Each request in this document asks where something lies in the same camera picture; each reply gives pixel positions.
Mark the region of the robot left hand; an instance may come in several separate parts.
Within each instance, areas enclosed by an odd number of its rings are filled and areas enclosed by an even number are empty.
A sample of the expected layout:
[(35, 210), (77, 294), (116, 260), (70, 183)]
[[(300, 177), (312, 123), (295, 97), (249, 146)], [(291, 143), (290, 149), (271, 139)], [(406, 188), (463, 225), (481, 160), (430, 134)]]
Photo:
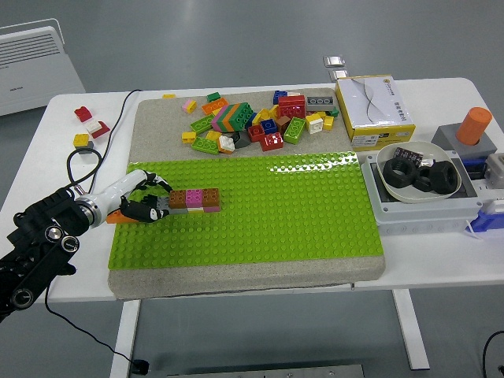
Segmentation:
[(172, 188), (168, 182), (156, 173), (136, 169), (97, 194), (87, 194), (80, 198), (82, 206), (87, 207), (91, 228), (98, 227), (106, 221), (109, 214), (120, 210), (126, 217), (142, 222), (152, 223), (168, 214), (167, 210), (149, 207), (142, 203), (128, 201), (128, 196), (135, 190), (146, 186), (160, 185), (169, 194)]

